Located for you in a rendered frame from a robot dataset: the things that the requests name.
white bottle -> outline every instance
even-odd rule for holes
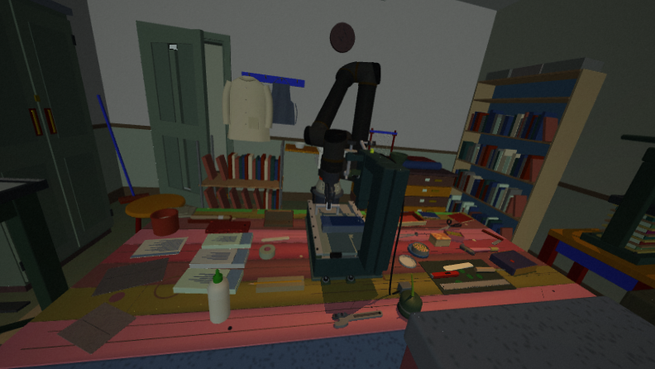
[[[230,316],[230,285],[218,269],[216,269],[213,280],[209,281],[207,286],[207,298],[209,320],[214,324],[220,324],[227,320],[227,317]]]

green bottle cap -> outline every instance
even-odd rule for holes
[[[218,269],[216,269],[216,274],[214,275],[213,282],[214,282],[214,283],[221,283],[221,281],[222,281],[222,274],[221,274],[221,271],[218,270]]]

box on top of bookshelf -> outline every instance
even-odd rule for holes
[[[453,166],[457,201],[514,228],[527,250],[604,80],[577,69],[480,81]]]

cabinet handle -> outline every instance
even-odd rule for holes
[[[39,116],[36,114],[36,109],[30,110],[30,118],[32,120],[32,125],[34,126],[34,133],[37,136],[43,136],[43,131],[41,130],[41,123],[39,122]]]
[[[52,116],[52,110],[50,108],[43,109],[45,113],[45,119],[48,121],[48,128],[50,129],[50,134],[55,135],[57,133],[57,126],[55,125],[55,117]]]

stool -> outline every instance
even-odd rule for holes
[[[129,203],[125,207],[125,214],[136,219],[136,232],[139,232],[143,218],[149,218],[157,210],[179,208],[184,204],[186,200],[178,194],[153,194]]]

